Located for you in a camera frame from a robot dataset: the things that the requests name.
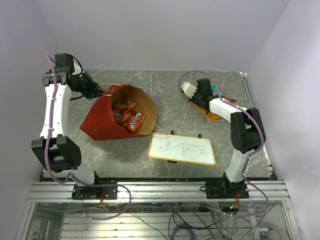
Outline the orange striped snack packet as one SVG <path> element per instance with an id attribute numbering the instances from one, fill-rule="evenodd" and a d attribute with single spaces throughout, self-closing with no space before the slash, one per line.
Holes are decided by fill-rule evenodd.
<path id="1" fill-rule="evenodd" d="M 204 108 L 202 108 L 202 107 L 200 107 L 198 104 L 192 102 L 185 93 L 183 93 L 182 95 L 184 96 L 184 98 L 185 98 L 193 107 L 195 107 L 195 109 L 196 109 L 203 117 L 205 117 L 206 122 L 207 122 L 208 124 L 211 124 L 211 123 L 213 123 L 214 121 L 216 121 L 216 120 L 218 120 L 218 119 L 221 118 L 219 115 L 217 115 L 217 114 L 215 114 L 215 113 L 211 113 L 211 112 L 208 112 L 208 113 L 207 113 L 207 111 L 206 111 Z"/>

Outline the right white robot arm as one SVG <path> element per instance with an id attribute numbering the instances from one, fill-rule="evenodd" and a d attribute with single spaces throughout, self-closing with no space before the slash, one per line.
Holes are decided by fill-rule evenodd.
<path id="1" fill-rule="evenodd" d="M 182 84 L 181 90 L 188 100 L 207 113 L 216 114 L 230 123 L 230 140 L 234 148 L 228 169 L 223 174 L 221 194 L 233 197 L 245 184 L 245 171 L 250 158 L 264 145 L 266 135 L 257 108 L 242 108 L 219 93 L 214 94 L 208 78 L 199 79 L 196 85 Z"/>

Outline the teal Fox's candy packet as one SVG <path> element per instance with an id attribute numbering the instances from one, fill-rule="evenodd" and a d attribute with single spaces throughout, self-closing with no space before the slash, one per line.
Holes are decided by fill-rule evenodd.
<path id="1" fill-rule="evenodd" d="M 216 87 L 215 84 L 211 83 L 211 84 L 210 84 L 210 87 L 211 87 L 211 89 L 212 89 L 213 91 L 217 91 L 217 87 Z"/>

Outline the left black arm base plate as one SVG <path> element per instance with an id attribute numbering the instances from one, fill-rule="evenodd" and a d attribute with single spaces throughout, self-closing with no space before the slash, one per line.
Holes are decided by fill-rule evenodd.
<path id="1" fill-rule="evenodd" d="M 90 186 L 79 186 L 75 184 L 73 186 L 71 199 L 72 200 L 115 200 L 118 194 L 118 187 L 90 187 Z"/>

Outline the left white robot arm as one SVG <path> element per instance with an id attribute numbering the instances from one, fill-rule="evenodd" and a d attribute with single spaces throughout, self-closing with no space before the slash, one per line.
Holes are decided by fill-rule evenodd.
<path id="1" fill-rule="evenodd" d="M 73 92 L 88 100 L 107 93 L 73 55 L 57 53 L 54 58 L 46 58 L 50 70 L 42 78 L 45 117 L 39 138 L 32 140 L 31 149 L 55 182 L 65 184 L 72 179 L 78 186 L 85 186 L 89 198 L 96 199 L 102 193 L 101 182 L 96 172 L 82 162 L 80 147 L 68 136 L 68 111 Z"/>

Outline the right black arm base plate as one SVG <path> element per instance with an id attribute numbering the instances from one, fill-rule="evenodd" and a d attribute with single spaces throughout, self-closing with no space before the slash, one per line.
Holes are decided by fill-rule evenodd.
<path id="1" fill-rule="evenodd" d="M 238 196 L 240 199 L 248 199 L 249 192 L 244 181 L 240 183 L 228 183 L 220 181 L 208 181 L 204 186 L 199 188 L 204 192 L 207 199 L 235 199 Z"/>

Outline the red paper bag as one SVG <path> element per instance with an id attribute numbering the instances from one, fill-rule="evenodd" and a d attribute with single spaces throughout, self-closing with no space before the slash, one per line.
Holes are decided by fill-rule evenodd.
<path id="1" fill-rule="evenodd" d="M 116 121 L 113 109 L 118 103 L 136 103 L 133 110 L 142 114 L 142 123 L 136 130 Z M 156 120 L 156 104 L 143 89 L 130 84 L 113 84 L 95 101 L 79 128 L 95 141 L 138 138 L 151 134 Z"/>

